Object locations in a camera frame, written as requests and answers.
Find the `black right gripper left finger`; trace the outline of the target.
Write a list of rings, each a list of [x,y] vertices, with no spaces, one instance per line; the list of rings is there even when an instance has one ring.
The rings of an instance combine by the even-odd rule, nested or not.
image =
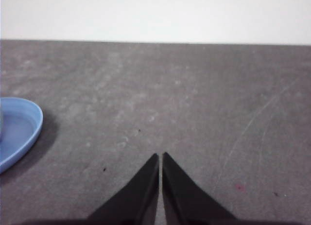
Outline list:
[[[133,178],[87,220],[97,225],[153,225],[159,193],[159,156],[153,154]]]

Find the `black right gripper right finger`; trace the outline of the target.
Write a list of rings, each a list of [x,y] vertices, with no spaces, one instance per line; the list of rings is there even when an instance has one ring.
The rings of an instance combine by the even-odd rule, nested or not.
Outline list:
[[[177,162],[163,154],[162,192],[169,225],[238,225],[240,221],[205,193]]]

